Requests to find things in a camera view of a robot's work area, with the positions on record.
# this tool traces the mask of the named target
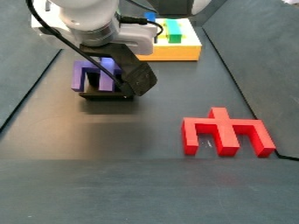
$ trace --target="yellow base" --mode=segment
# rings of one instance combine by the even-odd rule
[[[165,19],[158,18],[157,22],[165,26]],[[141,60],[199,60],[202,55],[202,42],[193,29],[190,19],[178,19],[182,28],[182,43],[170,44],[163,33],[154,44],[154,53],[151,55],[137,55]]]

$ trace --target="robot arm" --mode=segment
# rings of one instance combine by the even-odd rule
[[[187,18],[207,6],[211,0],[147,0],[166,18]],[[119,0],[35,0],[43,20],[61,31],[77,46],[103,46],[125,43],[135,54],[151,54],[157,26],[123,24],[118,14]],[[42,28],[33,18],[33,28],[53,46],[67,46]]]
[[[162,12],[162,15],[171,18],[197,14],[210,1],[149,0],[158,13]],[[158,29],[149,24],[147,19],[125,20],[118,13],[119,0],[26,0],[26,2],[33,13],[33,28],[41,36],[54,46],[65,43],[74,49],[110,76],[126,97],[141,96],[151,89],[157,83],[154,71],[147,63],[131,55],[153,53]],[[79,46],[86,47],[86,51],[81,50]],[[103,52],[106,49],[117,53],[121,59],[118,62],[125,64],[118,63],[123,72],[122,80],[90,57],[90,55],[107,55],[107,52]]]

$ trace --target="green block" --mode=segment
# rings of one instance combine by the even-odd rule
[[[181,44],[183,42],[183,33],[177,19],[166,19],[167,38],[170,44]]]

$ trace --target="purple toy block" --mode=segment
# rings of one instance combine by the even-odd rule
[[[111,58],[102,58],[101,65],[113,74],[122,73],[122,69]],[[115,90],[115,83],[107,74],[90,61],[82,60],[74,63],[71,89],[75,92],[85,92],[86,73],[99,73],[99,91],[113,92]]]
[[[86,60],[75,61],[74,68],[73,68],[73,82],[71,82],[71,89],[75,92],[85,91],[87,68],[98,69],[90,61],[86,61]]]
[[[111,58],[102,58],[101,65],[114,74],[115,73],[115,66],[117,63]],[[99,85],[98,85],[99,91],[115,91],[115,83],[109,77],[109,75],[101,71],[101,77],[99,77]]]

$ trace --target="red block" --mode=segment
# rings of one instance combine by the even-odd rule
[[[261,120],[230,119],[226,108],[211,108],[209,118],[183,118],[182,140],[186,155],[195,155],[199,149],[198,134],[213,134],[218,153],[234,157],[239,150],[237,134],[247,135],[257,156],[266,158],[277,149],[267,128]]]

